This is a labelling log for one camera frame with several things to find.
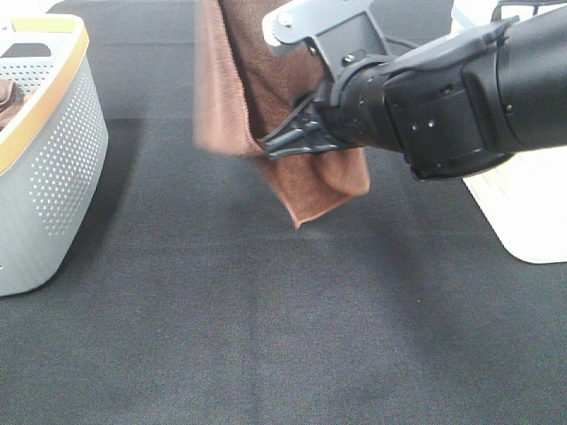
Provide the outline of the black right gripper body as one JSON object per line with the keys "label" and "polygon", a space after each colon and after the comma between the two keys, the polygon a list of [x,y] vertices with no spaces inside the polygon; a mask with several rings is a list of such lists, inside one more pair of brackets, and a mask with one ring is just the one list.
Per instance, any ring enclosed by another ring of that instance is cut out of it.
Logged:
{"label": "black right gripper body", "polygon": [[340,88],[338,105],[332,106],[330,94],[335,85],[322,80],[316,89],[294,99],[291,114],[260,139],[260,147],[273,160],[364,147],[365,127],[359,116],[363,86],[350,80]]}

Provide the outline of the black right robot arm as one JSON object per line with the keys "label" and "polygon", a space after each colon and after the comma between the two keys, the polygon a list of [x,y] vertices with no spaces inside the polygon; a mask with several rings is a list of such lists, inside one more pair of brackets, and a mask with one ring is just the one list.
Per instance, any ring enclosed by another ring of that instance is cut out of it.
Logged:
{"label": "black right robot arm", "polygon": [[566,4],[504,17],[392,56],[372,1],[291,1],[262,20],[276,55],[325,64],[318,88],[261,140],[271,158],[363,146],[397,151],[420,180],[469,176],[566,143]]}

